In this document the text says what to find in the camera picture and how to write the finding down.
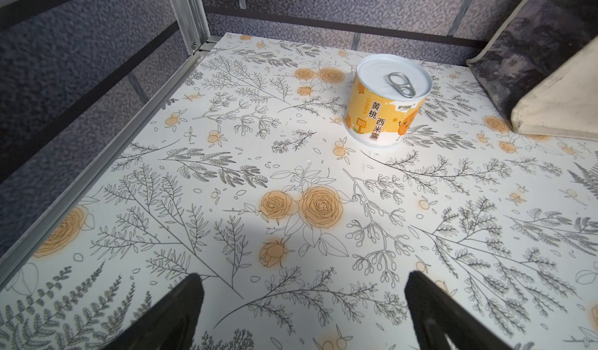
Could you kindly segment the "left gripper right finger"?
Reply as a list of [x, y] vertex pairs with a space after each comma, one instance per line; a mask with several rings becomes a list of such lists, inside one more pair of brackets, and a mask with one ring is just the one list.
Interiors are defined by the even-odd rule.
[[412, 271], [404, 292], [421, 349], [509, 348], [424, 273]]

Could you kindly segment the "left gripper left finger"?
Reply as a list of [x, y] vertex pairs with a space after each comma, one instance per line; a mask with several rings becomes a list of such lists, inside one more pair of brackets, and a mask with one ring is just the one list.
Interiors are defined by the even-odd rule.
[[204, 300], [202, 278], [188, 275], [106, 349], [190, 349]]

